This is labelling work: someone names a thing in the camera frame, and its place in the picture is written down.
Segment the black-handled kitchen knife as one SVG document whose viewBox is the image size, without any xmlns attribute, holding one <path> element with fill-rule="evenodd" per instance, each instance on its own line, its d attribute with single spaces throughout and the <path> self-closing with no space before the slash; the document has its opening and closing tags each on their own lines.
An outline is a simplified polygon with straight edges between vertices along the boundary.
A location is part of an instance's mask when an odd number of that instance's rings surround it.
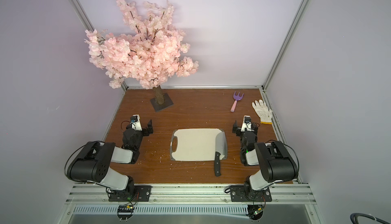
<svg viewBox="0 0 391 224">
<path fill-rule="evenodd" d="M 214 173 L 216 177 L 221 176 L 221 155 L 224 154 L 225 148 L 225 133 L 220 132 L 215 139 L 215 157 L 214 157 Z"/>
</svg>

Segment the white grey-rimmed cutting board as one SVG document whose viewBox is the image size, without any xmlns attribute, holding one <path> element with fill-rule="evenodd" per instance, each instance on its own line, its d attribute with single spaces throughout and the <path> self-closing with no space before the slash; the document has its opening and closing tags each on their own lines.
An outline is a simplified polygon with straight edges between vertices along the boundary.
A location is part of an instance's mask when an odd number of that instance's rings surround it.
<svg viewBox="0 0 391 224">
<path fill-rule="evenodd" d="M 178 129 L 172 134 L 172 161 L 214 161 L 217 152 L 220 154 L 220 160 L 227 159 L 227 139 L 222 129 Z"/>
</svg>

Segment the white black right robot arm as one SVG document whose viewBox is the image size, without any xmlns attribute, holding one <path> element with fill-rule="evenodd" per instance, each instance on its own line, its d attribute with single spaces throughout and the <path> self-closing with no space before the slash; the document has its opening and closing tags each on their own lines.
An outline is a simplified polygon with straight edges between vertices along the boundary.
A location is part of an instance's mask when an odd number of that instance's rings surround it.
<svg viewBox="0 0 391 224">
<path fill-rule="evenodd" d="M 240 161 L 246 167 L 259 170 L 247 177 L 245 191 L 263 191 L 275 183 L 288 182 L 298 177 L 299 161 L 294 160 L 281 141 L 258 142 L 258 127 L 245 116 L 241 126 L 233 124 L 233 133 L 240 138 Z"/>
</svg>

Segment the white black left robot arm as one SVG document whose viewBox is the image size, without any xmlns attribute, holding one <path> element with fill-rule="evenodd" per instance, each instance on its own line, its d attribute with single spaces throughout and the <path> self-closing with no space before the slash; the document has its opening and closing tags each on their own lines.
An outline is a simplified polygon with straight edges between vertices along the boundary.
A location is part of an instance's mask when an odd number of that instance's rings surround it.
<svg viewBox="0 0 391 224">
<path fill-rule="evenodd" d="M 153 124 L 150 120 L 147 127 L 142 128 L 139 115 L 133 115 L 127 122 L 121 147 L 103 141 L 88 142 L 75 151 L 77 156 L 71 163 L 65 163 L 64 175 L 74 182 L 103 186 L 109 196 L 114 196 L 115 199 L 132 198 L 136 193 L 133 178 L 120 174 L 110 165 L 135 164 L 140 155 L 143 138 L 153 133 Z"/>
</svg>

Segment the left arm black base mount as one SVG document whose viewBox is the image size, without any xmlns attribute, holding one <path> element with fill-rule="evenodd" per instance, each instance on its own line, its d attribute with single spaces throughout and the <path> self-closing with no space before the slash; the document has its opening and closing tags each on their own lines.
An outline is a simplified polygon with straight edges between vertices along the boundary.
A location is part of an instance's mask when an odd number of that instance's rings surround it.
<svg viewBox="0 0 391 224">
<path fill-rule="evenodd" d="M 151 185 L 130 185 L 124 190 L 107 188 L 107 195 L 110 202 L 148 202 L 151 189 Z"/>
</svg>

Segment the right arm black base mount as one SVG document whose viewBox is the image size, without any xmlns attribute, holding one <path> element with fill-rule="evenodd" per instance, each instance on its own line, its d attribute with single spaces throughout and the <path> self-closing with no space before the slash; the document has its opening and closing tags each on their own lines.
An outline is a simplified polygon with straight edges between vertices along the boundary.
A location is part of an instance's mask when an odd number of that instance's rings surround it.
<svg viewBox="0 0 391 224">
<path fill-rule="evenodd" d="M 245 185 L 230 185 L 224 189 L 224 193 L 230 195 L 232 202 L 271 202 L 272 197 L 269 188 L 253 190 Z"/>
</svg>

